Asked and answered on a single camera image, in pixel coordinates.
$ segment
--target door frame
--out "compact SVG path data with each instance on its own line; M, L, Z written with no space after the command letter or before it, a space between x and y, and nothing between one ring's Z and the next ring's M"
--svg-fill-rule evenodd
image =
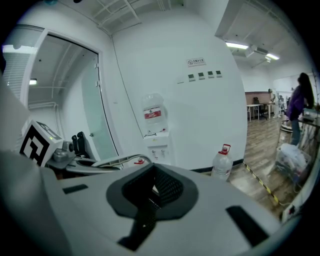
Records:
M51 36L54 36L54 37L57 37L57 38L60 38L62 40L66 40L66 41L69 41L75 45L79 45L83 48L86 48L94 53L96 53L98 55L98 74L99 74L99 87L100 87L100 96L101 96L101 103L102 103L102 106L103 106L103 112L104 112L104 117L105 117L105 123L106 123L106 126L108 127L108 130L109 130L109 134L110 134L110 138L113 142L113 146L114 146L114 150L116 152L116 154L118 156L120 155L123 155L123 150L122 150L122 147L120 145L120 141L119 141L119 138L118 138L118 135L117 135L117 131L116 131L116 128L114 126L114 122L113 122L113 119L112 119L112 114L111 114L111 111L110 111L110 108L108 107L109 106L109 102L108 102L108 99L107 99L107 87L105 86L105 78L104 78L104 75L103 73L101 72L101 70L103 69L103 58L102 58L102 55L103 55L103 51L99 48L96 48L95 46L93 45L90 45L90 44L87 44L87 43L84 43L82 42L81 40L78 40L78 39L75 39L71 36L68 36L66 34L62 34L60 32L57 32L57 31L54 31L54 30L51 30L51 29L47 29L47 28L44 28L44 27L38 27L38 28L41 28L43 29L43 32L42 34L40 35L38 41L36 42L36 47L38 47L38 50L39 48L41 47L42 43L44 42L45 38L47 35L51 35ZM32 69L33 69L33 66L34 66L34 63L35 63L35 60L37 58L37 55L38 55L38 51L36 52L36 54L30 56L29 60L28 60L28 63L27 63L27 67L25 69L25 72L24 72L24 76L23 76L23 86L21 88L21 94L23 95L23 98L21 98L21 102L28 108L28 97L29 97L29 81L30 81L30 78L31 78L31 72L32 72Z

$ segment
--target person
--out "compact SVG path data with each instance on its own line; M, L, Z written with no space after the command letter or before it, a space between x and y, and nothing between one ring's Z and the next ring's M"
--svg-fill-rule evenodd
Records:
M271 96L271 102L274 102L274 116L273 118L281 118L281 106L278 98L278 93L275 89L268 90Z
M286 112L286 116L291 121L292 126L292 138L290 144L298 145L300 141L300 126L298 117L302 113L305 107L305 100L307 102L307 108L312 109L315 104L315 98L312 91L312 86L309 80L309 76L306 73L301 73L298 78L299 85L293 91L289 106Z

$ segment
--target yellow and black tape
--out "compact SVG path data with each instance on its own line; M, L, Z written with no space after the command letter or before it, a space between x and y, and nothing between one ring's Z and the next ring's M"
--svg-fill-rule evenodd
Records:
M268 191L268 193L273 197L273 199L278 203L281 204L279 202L279 199L271 192L270 188L268 188L263 181L250 169L250 167L248 165L245 164L245 162L243 162L245 168L252 174L253 177L255 177L255 179L262 185L264 186L264 188L266 189L266 191Z

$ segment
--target doorway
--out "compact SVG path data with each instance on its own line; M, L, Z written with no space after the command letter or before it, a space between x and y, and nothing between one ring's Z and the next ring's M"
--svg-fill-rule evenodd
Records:
M34 60L27 106L31 118L66 141L83 132L85 150L97 161L117 156L100 88L98 54L47 34Z

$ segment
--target white wall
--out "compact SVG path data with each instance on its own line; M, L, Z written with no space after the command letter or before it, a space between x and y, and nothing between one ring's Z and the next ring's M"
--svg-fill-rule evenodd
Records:
M312 70L312 61L303 46L296 46L288 49L280 59L271 61L268 65L270 79L276 80L300 73L310 73Z
M198 15L181 7L140 15L142 24L113 36L119 67L133 111L146 134L141 98L160 93L176 164L194 169L212 166L223 143L233 160L244 157L247 113L237 64L226 44ZM206 65L188 67L187 59ZM222 78L189 82L188 74L220 70ZM182 78L184 83L177 84Z
M268 69L265 66L252 68L247 62L241 60L236 60L236 64L245 92L267 92L273 87L273 81L270 80Z
M52 131L58 134L53 105L41 108L31 108L29 111L33 120L46 124Z
M91 20L59 2L53 6L38 3L19 23L51 30L100 53L102 96L117 150L119 154L145 153L142 136L115 61L111 38Z
M270 79L273 80L273 88L284 98L285 96L290 97L292 93L291 88L295 89L299 85L297 79L300 73L308 74L312 85L314 101L317 102L317 90L320 92L320 83L318 78L316 89L312 69L316 71L309 53L304 49L303 45L300 45L287 50L279 60L272 61L268 66L268 73Z

